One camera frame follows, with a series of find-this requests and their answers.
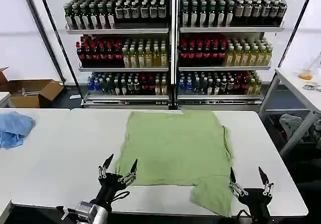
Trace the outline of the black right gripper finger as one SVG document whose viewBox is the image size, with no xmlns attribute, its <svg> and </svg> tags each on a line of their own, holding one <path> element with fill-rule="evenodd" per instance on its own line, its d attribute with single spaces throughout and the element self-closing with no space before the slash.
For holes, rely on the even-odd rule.
<svg viewBox="0 0 321 224">
<path fill-rule="evenodd" d="M 232 193 L 236 196 L 236 197 L 243 197 L 247 195 L 247 191 L 241 187 L 240 184 L 237 183 L 236 181 L 236 177 L 233 171 L 233 168 L 230 168 L 230 183 L 229 183 L 229 187 L 232 191 Z"/>
<path fill-rule="evenodd" d="M 259 170 L 259 174 L 260 174 L 260 178 L 261 178 L 262 184 L 264 185 L 263 195 L 272 196 L 274 183 L 269 181 L 268 176 L 261 169 L 261 167 L 258 167 L 258 170 Z"/>
</svg>

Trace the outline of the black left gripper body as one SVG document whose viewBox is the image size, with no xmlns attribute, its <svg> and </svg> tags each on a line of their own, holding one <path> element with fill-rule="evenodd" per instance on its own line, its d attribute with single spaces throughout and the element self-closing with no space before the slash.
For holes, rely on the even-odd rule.
<svg viewBox="0 0 321 224">
<path fill-rule="evenodd" d="M 125 183 L 118 182 L 122 175 L 107 173 L 106 178 L 98 179 L 101 188 L 97 196 L 93 199 L 93 203 L 111 211 L 111 204 L 119 199 L 129 196 L 130 192 L 126 189 Z"/>
</svg>

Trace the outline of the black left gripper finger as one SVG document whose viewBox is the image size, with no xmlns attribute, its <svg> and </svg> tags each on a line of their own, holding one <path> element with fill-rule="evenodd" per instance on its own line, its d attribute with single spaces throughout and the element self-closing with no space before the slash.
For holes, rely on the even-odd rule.
<svg viewBox="0 0 321 224">
<path fill-rule="evenodd" d="M 135 181 L 136 170 L 137 170 L 137 161 L 138 161 L 138 159 L 135 160 L 130 171 L 118 179 L 118 182 L 120 182 L 120 183 L 133 183 Z"/>
<path fill-rule="evenodd" d="M 102 179 L 102 178 L 106 178 L 107 176 L 107 169 L 109 168 L 111 161 L 113 159 L 114 154 L 111 154 L 103 163 L 102 166 L 98 166 L 98 178 Z"/>
</svg>

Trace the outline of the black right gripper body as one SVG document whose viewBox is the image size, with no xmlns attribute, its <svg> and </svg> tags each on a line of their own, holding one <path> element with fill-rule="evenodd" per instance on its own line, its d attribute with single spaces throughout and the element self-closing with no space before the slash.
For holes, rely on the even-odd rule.
<svg viewBox="0 0 321 224">
<path fill-rule="evenodd" d="M 245 210 L 242 212 L 251 219 L 251 223 L 274 223 L 267 207 L 272 201 L 272 195 L 264 194 L 262 188 L 245 188 L 245 191 L 248 194 L 239 195 L 238 201 L 248 207 L 249 213 Z"/>
</svg>

